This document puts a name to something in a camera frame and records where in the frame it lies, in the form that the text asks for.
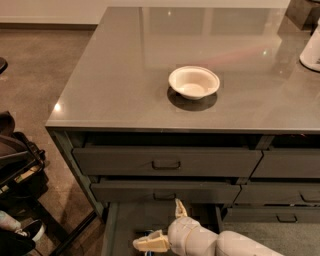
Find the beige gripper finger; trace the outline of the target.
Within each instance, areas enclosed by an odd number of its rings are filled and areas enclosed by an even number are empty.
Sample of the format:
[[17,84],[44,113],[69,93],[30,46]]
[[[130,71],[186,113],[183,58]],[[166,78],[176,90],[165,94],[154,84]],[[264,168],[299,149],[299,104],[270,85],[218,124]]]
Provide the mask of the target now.
[[164,253],[170,249],[168,236],[162,230],[149,233],[133,241],[133,247],[141,252]]
[[175,209],[175,217],[181,218],[181,217],[187,217],[187,211],[182,203],[182,201],[178,198],[175,199],[176,209]]

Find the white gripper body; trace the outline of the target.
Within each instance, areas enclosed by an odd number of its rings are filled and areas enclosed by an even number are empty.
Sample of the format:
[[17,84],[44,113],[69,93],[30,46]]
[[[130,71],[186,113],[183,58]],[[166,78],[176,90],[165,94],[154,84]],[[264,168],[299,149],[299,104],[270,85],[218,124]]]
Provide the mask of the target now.
[[178,256],[216,256],[217,238],[190,217],[177,218],[168,228],[171,250]]

